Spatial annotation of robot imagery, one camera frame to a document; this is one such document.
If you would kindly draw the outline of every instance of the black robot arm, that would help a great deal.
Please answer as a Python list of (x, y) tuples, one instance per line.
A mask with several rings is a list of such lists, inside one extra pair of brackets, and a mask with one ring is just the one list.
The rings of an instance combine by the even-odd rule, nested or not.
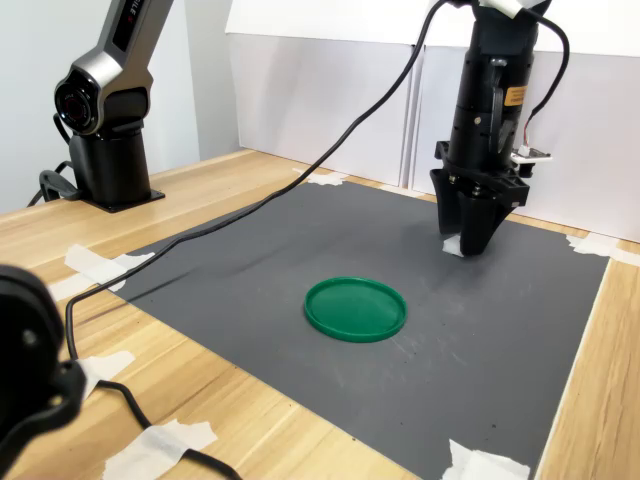
[[(461, 253), (477, 255), (507, 215), (527, 201), (529, 186), (512, 161), (512, 151), (533, 66), (538, 22), (544, 21), (542, 15), (551, 0), (538, 2), (531, 9), (521, 9), (510, 0), (487, 2), (506, 4), (500, 10), (499, 6), (481, 6), (478, 0), (452, 3), (471, 4), (476, 21), (465, 56), (451, 139), (436, 146), (436, 158), (444, 165), (431, 171), (431, 179), (438, 197), (441, 233), (459, 233)], [(565, 40), (566, 36), (563, 44), (568, 62)], [(532, 116), (553, 94), (564, 69), (565, 61)]]
[(55, 90), (56, 110), (74, 132), (75, 197), (108, 212), (164, 197), (149, 185), (141, 129), (153, 83), (148, 65), (172, 4), (113, 0), (98, 45)]

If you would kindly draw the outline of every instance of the black cable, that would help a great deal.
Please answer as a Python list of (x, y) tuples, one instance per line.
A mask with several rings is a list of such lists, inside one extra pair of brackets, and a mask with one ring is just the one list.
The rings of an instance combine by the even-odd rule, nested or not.
[(95, 286), (91, 290), (88, 290), (88, 291), (86, 291), (84, 293), (76, 295), (71, 300), (69, 300), (69, 302), (67, 303), (66, 311), (65, 311), (65, 325), (66, 325), (67, 347), (69, 349), (69, 355), (71, 356), (71, 358), (74, 359), (74, 360), (76, 360), (78, 358), (78, 352), (76, 350), (75, 339), (74, 339), (74, 336), (73, 336), (73, 307), (74, 307), (74, 305), (76, 303), (78, 303), (78, 302), (80, 302), (82, 300), (85, 300), (85, 299), (95, 295), (96, 293), (100, 293), (103, 290), (106, 290), (106, 289), (112, 287), (113, 285), (115, 285), (117, 283), (120, 283), (123, 280), (126, 280), (126, 279), (132, 277), (136, 273), (140, 272), (141, 270), (144, 270), (149, 265), (151, 265), (152, 263), (154, 263), (157, 260), (159, 260), (160, 258), (162, 258), (169, 251), (173, 250), (173, 248), (175, 248), (176, 246), (180, 245), (181, 243), (189, 241), (189, 240), (193, 240), (195, 238), (199, 238), (199, 237), (202, 237), (202, 236), (205, 236), (205, 235), (209, 235), (210, 233), (213, 233), (213, 232), (217, 232), (218, 230), (221, 230), (221, 229), (231, 225), (232, 223), (235, 223), (238, 220), (243, 219), (247, 215), (252, 214), (256, 210), (259, 210), (260, 208), (265, 206), (271, 200), (274, 200), (274, 199), (284, 195), (285, 193), (289, 192), (293, 188), (295, 188), (298, 185), (300, 185), (309, 175), (311, 175), (320, 165), (322, 165), (322, 163), (324, 163), (324, 161), (327, 158), (329, 158), (345, 142), (345, 140), (347, 138), (349, 138), (351, 133), (353, 133), (353, 131), (362, 122), (364, 122), (376, 110), (378, 110), (382, 105), (384, 105), (386, 103), (386, 101), (389, 100), (389, 98), (391, 98), (391, 96), (400, 87), (402, 82), (405, 80), (405, 78), (407, 77), (407, 75), (411, 71), (411, 68), (413, 67), (414, 63), (416, 62), (416, 60), (417, 60), (417, 58), (418, 58), (418, 56), (420, 54), (420, 50), (421, 50), (421, 47), (424, 44), (424, 40), (425, 40), (425, 38), (427, 36), (427, 31), (429, 30), (429, 25), (431, 24), (431, 20), (433, 19), (435, 13), (445, 3), (447, 3), (447, 0), (438, 0), (438, 2), (429, 11), (429, 14), (427, 15), (427, 18), (425, 19), (424, 25), (423, 25), (422, 30), (420, 32), (420, 36), (418, 37), (418, 41), (416, 43), (417, 46), (414, 47), (413, 53), (411, 54), (411, 57), (409, 58), (409, 61), (407, 62), (407, 65), (404, 67), (404, 70), (402, 71), (402, 73), (400, 74), (398, 79), (393, 83), (391, 88), (387, 91), (387, 93), (385, 93), (382, 96), (382, 98), (380, 100), (378, 100), (369, 110), (367, 110), (365, 113), (360, 115), (349, 126), (349, 128), (347, 128), (347, 130), (342, 134), (342, 136), (338, 139), (338, 141), (336, 143), (334, 143), (331, 146), (331, 148), (329, 148), (329, 150), (327, 150), (324, 153), (324, 155), (322, 155), (313, 165), (311, 165), (297, 179), (295, 179), (293, 182), (291, 182), (286, 187), (273, 192), (271, 195), (267, 196), (266, 198), (264, 198), (260, 202), (252, 205), (251, 207), (248, 207), (248, 208), (242, 210), (241, 212), (238, 212), (234, 216), (229, 217), (228, 219), (223, 220), (222, 222), (216, 223), (215, 225), (212, 225), (212, 226), (207, 227), (207, 228), (203, 228), (202, 230), (198, 230), (196, 232), (187, 233), (187, 234), (185, 234), (185, 235), (183, 235), (181, 237), (178, 237), (178, 238), (174, 239), (173, 241), (171, 241), (170, 243), (165, 245), (159, 252), (156, 252), (156, 254), (153, 257), (148, 258), (147, 260), (142, 262), (137, 267), (132, 268), (131, 270), (128, 270), (127, 272), (123, 273), (119, 277), (114, 278), (113, 280), (109, 280), (108, 282), (105, 282), (105, 283), (103, 283), (101, 285)]
[[(409, 57), (407, 65), (404, 67), (404, 70), (402, 70), (402, 73), (400, 74), (398, 79), (393, 83), (391, 88), (389, 88), (387, 93), (385, 93), (382, 96), (382, 98), (380, 98), (380, 100), (378, 100), (371, 108), (369, 108), (366, 112), (364, 112), (362, 115), (360, 115), (358, 118), (356, 118), (354, 120), (354, 122), (349, 126), (349, 128), (347, 128), (347, 130), (338, 139), (338, 141), (336, 143), (334, 143), (331, 146), (331, 148), (329, 148), (329, 150), (327, 150), (324, 153), (324, 155), (322, 155), (313, 165), (311, 165), (296, 180), (291, 182), (286, 187), (273, 192), (271, 195), (267, 196), (266, 198), (264, 198), (260, 202), (254, 204), (251, 207), (248, 207), (248, 208), (242, 210), (241, 212), (237, 213), (236, 215), (228, 218), (227, 220), (223, 220), (222, 222), (219, 222), (216, 225), (213, 225), (211, 227), (204, 228), (204, 229), (199, 230), (197, 232), (188, 233), (188, 234), (185, 234), (185, 235), (183, 235), (181, 237), (178, 237), (178, 238), (174, 239), (169, 244), (167, 244), (165, 247), (163, 247), (159, 252), (156, 252), (156, 254), (154, 256), (148, 258), (147, 260), (145, 260), (143, 263), (141, 263), (137, 267), (132, 268), (131, 270), (127, 271), (126, 273), (120, 275), (117, 278), (114, 278), (113, 280), (109, 280), (108, 282), (105, 282), (102, 285), (97, 285), (96, 287), (92, 288), (91, 290), (88, 290), (88, 291), (86, 291), (84, 293), (76, 295), (71, 300), (69, 300), (69, 302), (67, 303), (66, 310), (65, 310), (65, 336), (66, 336), (66, 340), (67, 340), (67, 348), (69, 349), (70, 357), (73, 360), (77, 360), (78, 359), (78, 351), (76, 349), (75, 338), (74, 338), (74, 335), (73, 335), (73, 306), (76, 303), (78, 303), (78, 302), (80, 302), (82, 300), (85, 300), (85, 299), (95, 295), (96, 293), (102, 292), (102, 291), (106, 290), (107, 288), (109, 288), (109, 287), (111, 287), (111, 286), (113, 286), (113, 285), (115, 285), (117, 283), (122, 282), (123, 280), (126, 280), (126, 279), (130, 278), (131, 276), (135, 275), (136, 273), (140, 272), (141, 270), (143, 270), (146, 267), (148, 267), (149, 265), (151, 265), (153, 262), (159, 260), (161, 257), (166, 255), (170, 250), (172, 250), (176, 246), (180, 245), (181, 243), (186, 242), (188, 240), (193, 240), (195, 238), (202, 237), (204, 235), (208, 235), (208, 234), (213, 233), (213, 232), (217, 232), (218, 230), (221, 230), (221, 229), (231, 225), (232, 223), (235, 223), (238, 220), (243, 219), (247, 215), (252, 214), (256, 210), (259, 210), (260, 208), (265, 206), (271, 200), (274, 200), (274, 199), (284, 195), (285, 193), (291, 191), (293, 188), (295, 188), (298, 185), (300, 185), (309, 175), (311, 175), (311, 173), (313, 173), (320, 165), (322, 165), (322, 163), (324, 163), (324, 161), (327, 158), (329, 158), (345, 142), (345, 140), (347, 138), (349, 138), (349, 136), (353, 133), (353, 131), (362, 122), (364, 122), (376, 110), (378, 110), (382, 105), (384, 105), (387, 102), (387, 100), (389, 100), (389, 98), (391, 98), (391, 96), (396, 92), (396, 90), (398, 90), (400, 85), (402, 85), (402, 82), (404, 82), (404, 80), (407, 78), (407, 75), (409, 75), (409, 72), (411, 72), (411, 69), (413, 68), (413, 65), (415, 64), (416, 60), (418, 59), (418, 56), (420, 55), (420, 51), (422, 50), (422, 45), (424, 45), (424, 41), (425, 41), (425, 38), (427, 36), (427, 32), (429, 30), (429, 26), (431, 25), (431, 21), (433, 20), (433, 17), (435, 16), (436, 12), (440, 9), (440, 7), (442, 7), (445, 3), (447, 3), (447, 0), (438, 0), (438, 2), (433, 7), (431, 7), (431, 10), (427, 14), (427, 18), (425, 19), (424, 24), (422, 26), (422, 30), (420, 31), (420, 36), (418, 37), (418, 41), (416, 42), (416, 46), (413, 49), (411, 57)], [(140, 408), (140, 406), (136, 402), (135, 398), (133, 397), (133, 394), (131, 393), (131, 391), (126, 386), (124, 386), (124, 385), (122, 385), (120, 383), (117, 383), (117, 382), (108, 382), (108, 381), (105, 381), (105, 380), (99, 381), (97, 386), (101, 387), (101, 388), (109, 388), (109, 389), (113, 389), (113, 390), (118, 390), (119, 392), (121, 392), (124, 395), (128, 405), (129, 405), (129, 408), (131, 409), (133, 415), (135, 416), (135, 418), (138, 421), (138, 423), (140, 424), (140, 426), (142, 428), (148, 428), (149, 426), (151, 426), (151, 422), (144, 415), (144, 413), (142, 412), (142, 409)], [(230, 467), (229, 465), (225, 464), (224, 462), (221, 462), (220, 460), (217, 460), (217, 459), (215, 459), (215, 458), (213, 458), (213, 457), (211, 457), (209, 455), (206, 455), (206, 454), (204, 454), (202, 452), (190, 449), (190, 450), (187, 450), (185, 452), (184, 458), (189, 458), (189, 459), (191, 459), (191, 460), (193, 460), (195, 462), (198, 462), (198, 463), (200, 463), (202, 465), (205, 465), (205, 466), (207, 466), (207, 467), (209, 467), (209, 468), (221, 473), (222, 475), (224, 475), (225, 477), (227, 477), (229, 479), (241, 480), (240, 475), (232, 467)]]
[[(60, 134), (62, 139), (65, 141), (67, 145), (69, 145), (71, 138), (69, 137), (69, 134), (67, 133), (67, 131), (64, 129), (64, 125), (62, 125), (62, 120), (60, 119), (60, 115), (58, 115), (57, 113), (53, 114), (53, 123), (56, 125), (56, 128), (58, 129), (58, 133)], [(65, 167), (73, 168), (73, 166), (71, 165), (71, 162), (69, 161), (62, 162), (60, 165), (56, 167), (56, 170), (55, 170), (56, 173), (62, 173)], [(41, 198), (42, 198), (42, 190), (39, 190), (38, 193), (36, 193), (31, 199), (31, 201), (28, 203), (27, 208), (33, 207), (36, 203), (40, 201)]]
[[(62, 162), (60, 165), (58, 165), (56, 167), (55, 172), (56, 173), (62, 173), (62, 171), (66, 168), (73, 168), (73, 165), (71, 164), (71, 162), (69, 160), (65, 160), (64, 162)], [(29, 202), (29, 204), (27, 205), (27, 208), (29, 207), (33, 207), (36, 203), (38, 203), (38, 201), (42, 198), (42, 190), (38, 190), (38, 193), (36, 193), (33, 198), (31, 199), (31, 201)]]
[(64, 125), (62, 125), (62, 120), (60, 119), (60, 115), (58, 115), (57, 113), (53, 114), (53, 123), (56, 124), (56, 128), (58, 129), (58, 132), (60, 133), (60, 136), (62, 137), (62, 139), (67, 143), (67, 145), (69, 145), (71, 138), (69, 138), (69, 134), (64, 129)]
[(527, 127), (529, 126), (529, 122), (531, 122), (531, 119), (535, 117), (538, 113), (540, 113), (540, 110), (542, 110), (547, 105), (547, 103), (555, 93), (556, 89), (558, 88), (558, 85), (560, 85), (560, 81), (562, 80), (562, 77), (564, 76), (564, 73), (566, 72), (567, 67), (569, 66), (569, 57), (571, 56), (571, 46), (569, 45), (569, 38), (567, 37), (567, 34), (564, 33), (564, 31), (558, 25), (553, 23), (551, 20), (543, 17), (539, 13), (534, 12), (529, 8), (523, 8), (521, 11), (526, 15), (529, 15), (530, 17), (535, 19), (538, 23), (547, 27), (556, 35), (558, 35), (558, 37), (560, 37), (560, 41), (562, 42), (562, 63), (560, 64), (560, 70), (558, 70), (558, 74), (556, 75), (556, 78), (553, 80), (553, 83), (551, 84), (551, 87), (549, 88), (549, 91), (547, 92), (545, 97), (531, 111), (531, 115), (529, 115), (529, 119), (527, 120), (527, 123), (525, 124), (525, 127), (524, 127), (525, 145), (528, 146), (529, 138), (527, 135)]

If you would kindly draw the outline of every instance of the white wall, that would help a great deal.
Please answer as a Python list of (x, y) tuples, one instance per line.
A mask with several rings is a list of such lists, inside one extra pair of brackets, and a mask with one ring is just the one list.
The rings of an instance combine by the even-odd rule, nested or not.
[[(110, 0), (0, 5), (0, 212), (26, 206), (38, 175), (69, 158), (51, 117), (53, 90), (98, 40)], [(176, 0), (151, 61), (155, 78), (143, 130), (150, 172), (199, 160), (183, 0)]]
[[(389, 89), (407, 45), (229, 34), (240, 144), (315, 162)], [(398, 185), (412, 78), (324, 166)]]
[(186, 0), (200, 159), (240, 148), (225, 24), (232, 0)]

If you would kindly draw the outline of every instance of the sticker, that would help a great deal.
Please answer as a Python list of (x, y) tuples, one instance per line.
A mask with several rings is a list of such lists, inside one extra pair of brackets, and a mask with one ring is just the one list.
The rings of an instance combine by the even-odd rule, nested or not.
[(451, 467), (441, 480), (527, 480), (530, 468), (507, 457), (469, 450), (449, 440)]
[(505, 107), (517, 107), (524, 103), (524, 96), (527, 93), (527, 87), (510, 87), (507, 90), (507, 96), (504, 99)]
[[(298, 173), (298, 176), (304, 173), (304, 170), (300, 170), (299, 168), (294, 168), (294, 172)], [(340, 172), (331, 172), (323, 175), (321, 173), (312, 173), (307, 177), (308, 183), (317, 183), (318, 185), (342, 185), (343, 179), (347, 178), (349, 175), (346, 173)]]
[[(138, 256), (120, 255), (108, 260), (81, 245), (72, 245), (67, 251), (64, 263), (78, 273), (49, 285), (49, 293), (54, 302), (72, 297), (96, 283), (106, 283), (119, 277), (153, 255), (153, 252)], [(115, 284), (109, 290), (117, 292), (124, 286), (125, 281)]]
[(100, 380), (111, 380), (127, 368), (136, 357), (131, 352), (122, 351), (108, 357), (89, 357), (78, 360), (87, 382), (84, 386), (82, 401), (84, 402)]
[(172, 420), (154, 425), (106, 461), (102, 480), (155, 480), (175, 467), (190, 448), (202, 450), (217, 439), (208, 422), (183, 425)]

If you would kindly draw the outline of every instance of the white panel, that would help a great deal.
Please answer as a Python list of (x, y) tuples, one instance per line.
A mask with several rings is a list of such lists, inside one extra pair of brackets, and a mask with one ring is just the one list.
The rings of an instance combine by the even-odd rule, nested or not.
[[(553, 0), (545, 16), (565, 31), (574, 53), (640, 57), (637, 0)], [(468, 47), (473, 22), (470, 7), (446, 5), (436, 15), (426, 45)], [(541, 26), (536, 50), (561, 52), (562, 44)]]
[(227, 33), (415, 43), (427, 0), (234, 0)]
[[(240, 143), (306, 163), (320, 157), (404, 68), (406, 45), (229, 35)], [(325, 164), (398, 185), (408, 82)]]
[[(98, 41), (110, 0), (2, 2), (0, 8), (0, 212), (25, 207), (38, 175), (69, 159), (51, 117), (53, 90)], [(152, 171), (198, 161), (183, 0), (174, 3), (152, 60), (151, 112), (143, 130)]]
[[(427, 49), (415, 190), (434, 193), (429, 170), (442, 165), (433, 158), (435, 142), (450, 136), (464, 53)], [(559, 64), (560, 54), (536, 55), (523, 117), (544, 96)], [(640, 59), (572, 57), (560, 88), (530, 126), (532, 146), (555, 160), (535, 167), (528, 204), (517, 213), (640, 241), (640, 117), (633, 107), (638, 78)]]
[[(227, 32), (410, 45), (418, 37), (427, 6), (433, 3), (435, 0), (234, 0)], [(546, 16), (566, 31), (576, 53), (640, 56), (637, 0), (553, 0)], [(468, 46), (473, 21), (470, 7), (444, 6), (426, 45)], [(552, 32), (541, 28), (536, 48), (558, 52), (562, 45)]]

